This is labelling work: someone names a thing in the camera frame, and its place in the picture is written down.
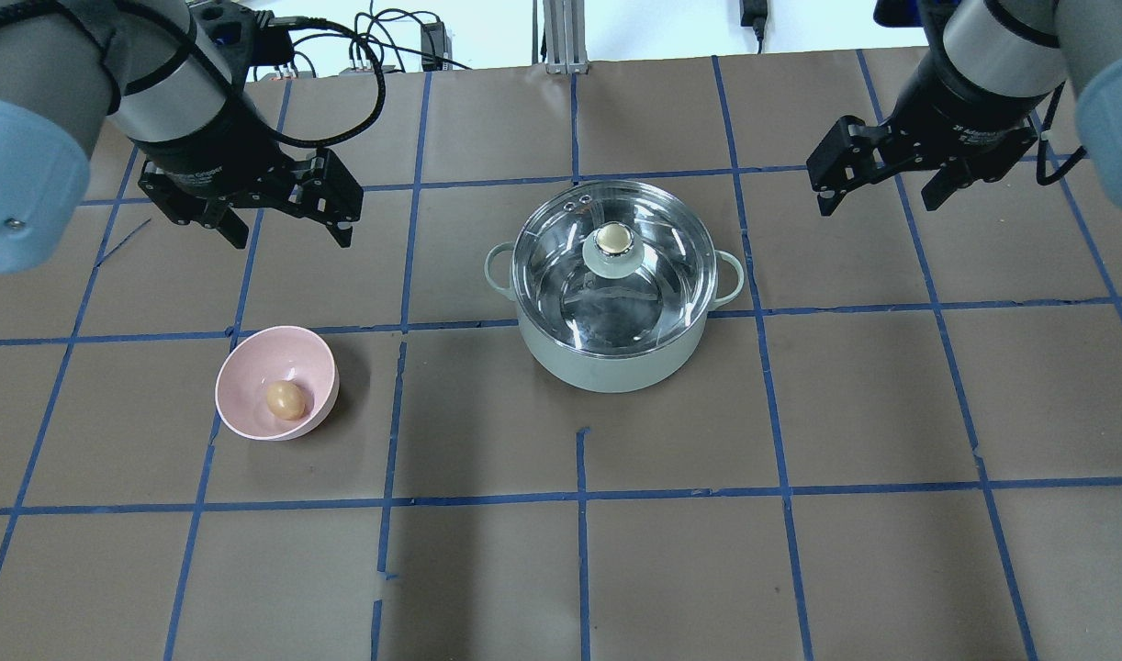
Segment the cooking pot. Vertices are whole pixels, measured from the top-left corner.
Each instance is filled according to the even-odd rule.
[[[509,285],[491,263],[512,251]],[[736,287],[716,295],[717,259]],[[708,313],[745,288],[687,204],[637,181],[574,185],[541,204],[515,241],[491,248],[488,284],[516,304],[519,334],[567,384],[625,393],[657,384],[700,343]]]

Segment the egg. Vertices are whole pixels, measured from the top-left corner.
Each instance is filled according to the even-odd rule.
[[[273,380],[267,385],[267,411],[280,420],[300,420],[307,413],[304,391],[291,380]]]

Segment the pink bowl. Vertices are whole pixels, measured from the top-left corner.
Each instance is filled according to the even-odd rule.
[[[280,420],[267,410],[267,385],[274,380],[292,380],[304,391],[304,417]],[[321,336],[298,325],[276,325],[250,336],[226,357],[214,384],[214,405],[236,434],[285,441],[321,424],[339,389],[337,360]]]

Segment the white floor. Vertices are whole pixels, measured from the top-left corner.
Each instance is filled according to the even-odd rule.
[[[533,62],[533,3],[540,0],[376,0],[374,8],[427,9],[447,22],[452,58],[473,68]],[[352,25],[365,0],[245,0],[276,16],[318,16]],[[889,29],[872,20],[875,0],[770,0],[767,53],[922,45],[919,28]],[[543,12],[539,15],[543,21]],[[398,46],[419,48],[417,26],[387,25]],[[741,0],[587,0],[586,48],[590,59],[692,58],[757,52],[753,30],[741,26]],[[301,51],[321,76],[348,66],[347,43],[318,38]],[[387,56],[387,62],[393,62]],[[417,71],[417,55],[403,55]]]

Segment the pot lid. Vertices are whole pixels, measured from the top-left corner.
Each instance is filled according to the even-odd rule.
[[[707,314],[716,257],[702,222],[637,181],[574,185],[524,223],[512,285],[528,322],[586,356],[659,350]]]

